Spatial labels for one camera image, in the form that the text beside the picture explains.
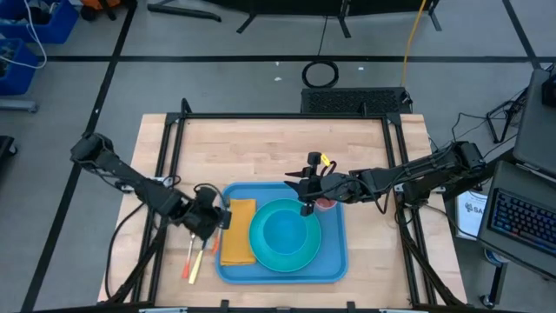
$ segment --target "keyboard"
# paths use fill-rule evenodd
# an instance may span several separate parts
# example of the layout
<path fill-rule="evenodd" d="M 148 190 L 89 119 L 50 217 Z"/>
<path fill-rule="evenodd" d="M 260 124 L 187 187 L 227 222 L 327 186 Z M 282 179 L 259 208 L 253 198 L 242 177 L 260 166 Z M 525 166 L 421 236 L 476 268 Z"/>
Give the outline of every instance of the keyboard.
<path fill-rule="evenodd" d="M 502 189 L 497 189 L 494 196 L 491 229 L 556 256 L 554 210 Z"/>

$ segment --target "orange utensil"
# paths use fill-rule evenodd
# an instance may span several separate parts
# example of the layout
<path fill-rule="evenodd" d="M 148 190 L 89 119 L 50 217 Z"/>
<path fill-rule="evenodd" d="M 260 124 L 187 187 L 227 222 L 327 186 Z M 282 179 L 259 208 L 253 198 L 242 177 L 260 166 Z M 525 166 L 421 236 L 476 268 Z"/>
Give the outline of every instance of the orange utensil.
<path fill-rule="evenodd" d="M 189 277 L 189 265 L 191 264 L 191 252 L 193 251 L 193 242 L 195 241 L 195 234 L 191 234 L 191 240 L 189 240 L 189 252 L 188 259 L 185 261 L 185 267 L 183 267 L 182 278 L 186 279 Z"/>
<path fill-rule="evenodd" d="M 220 246 L 220 236 L 222 235 L 222 229 L 218 229 L 218 233 L 216 234 L 215 243 L 212 246 L 212 255 L 215 256 L 216 252 L 218 251 L 218 247 Z"/>

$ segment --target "wooden table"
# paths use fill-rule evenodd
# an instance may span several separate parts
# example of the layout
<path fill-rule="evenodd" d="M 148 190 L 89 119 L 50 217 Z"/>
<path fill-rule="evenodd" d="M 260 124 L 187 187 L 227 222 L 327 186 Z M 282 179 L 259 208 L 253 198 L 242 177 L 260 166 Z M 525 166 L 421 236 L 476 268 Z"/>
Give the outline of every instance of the wooden table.
<path fill-rule="evenodd" d="M 142 119 L 131 165 L 145 176 L 155 173 L 164 118 L 164 115 L 145 115 Z M 405 115 L 402 122 L 409 159 L 429 155 L 431 150 L 423 116 Z M 394 127 L 390 132 L 399 164 Z M 172 140 L 165 169 L 169 168 L 171 147 Z M 388 167 L 379 120 L 191 119 L 185 125 L 177 171 L 182 182 L 177 188 L 193 195 L 192 189 L 197 183 L 213 183 L 223 189 L 233 182 L 283 181 L 287 179 L 285 172 L 306 166 L 309 151 L 326 153 L 338 162 L 336 171 L 339 172 Z M 394 222 L 394 201 L 390 199 L 385 216 L 373 203 L 344 207 L 349 268 L 337 283 L 227 284 L 216 274 L 215 258 L 206 253 L 197 283 L 190 285 L 181 278 L 189 232 L 183 227 L 169 227 L 156 305 L 214 307 L 220 306 L 222 299 L 228 299 L 231 307 L 345 308 L 347 301 L 355 301 L 358 308 L 409 307 L 400 232 Z M 431 196 L 430 203 L 444 208 L 441 196 Z M 134 195 L 123 196 L 118 222 L 138 204 Z M 112 292 L 136 264 L 146 213 L 142 210 L 131 218 L 116 239 L 110 271 Z M 427 209 L 422 209 L 420 214 L 430 263 L 446 286 L 465 302 L 460 267 L 446 217 Z M 200 249 L 200 241 L 195 248 Z M 420 299 L 425 302 L 422 272 L 417 263 L 415 270 L 420 283 Z M 150 274 L 151 270 L 147 269 L 142 299 L 147 297 Z M 103 288 L 99 299 L 105 299 Z"/>

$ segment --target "blue bin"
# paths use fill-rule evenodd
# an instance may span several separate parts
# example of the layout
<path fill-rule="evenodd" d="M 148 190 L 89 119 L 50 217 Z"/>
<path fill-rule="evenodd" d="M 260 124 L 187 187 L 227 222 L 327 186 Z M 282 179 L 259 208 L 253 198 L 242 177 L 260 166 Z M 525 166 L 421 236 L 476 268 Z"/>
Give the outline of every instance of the blue bin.
<path fill-rule="evenodd" d="M 38 59 L 21 39 L 0 39 L 0 49 L 9 44 L 14 47 L 13 61 L 37 66 Z M 0 96 L 22 95 L 29 89 L 31 80 L 35 75 L 35 69 L 10 64 L 3 77 L 0 77 Z"/>
<path fill-rule="evenodd" d="M 25 13 L 23 0 L 0 0 L 0 18 L 11 19 Z"/>
<path fill-rule="evenodd" d="M 23 0 L 4 0 L 8 2 L 23 1 Z M 43 0 L 47 4 L 58 2 L 57 0 Z M 60 0 L 60 4 L 52 12 L 52 18 L 46 25 L 34 24 L 36 35 L 41 43 L 65 43 L 70 36 L 76 24 L 79 13 L 71 5 L 69 0 Z M 6 17 L 7 19 L 16 18 L 21 14 L 17 6 L 12 6 L 12 15 Z M 0 23 L 0 33 L 6 38 L 21 38 L 26 43 L 34 43 L 35 41 L 30 35 L 32 30 L 27 30 L 27 24 L 6 24 Z"/>

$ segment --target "yellow tag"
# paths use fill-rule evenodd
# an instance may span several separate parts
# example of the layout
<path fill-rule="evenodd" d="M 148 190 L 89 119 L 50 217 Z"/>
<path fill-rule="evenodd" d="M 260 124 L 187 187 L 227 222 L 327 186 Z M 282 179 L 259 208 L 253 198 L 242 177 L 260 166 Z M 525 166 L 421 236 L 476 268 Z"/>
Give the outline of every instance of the yellow tag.
<path fill-rule="evenodd" d="M 330 160 L 328 160 L 327 156 L 324 153 L 321 154 L 321 161 L 324 163 L 324 165 L 330 166 Z"/>

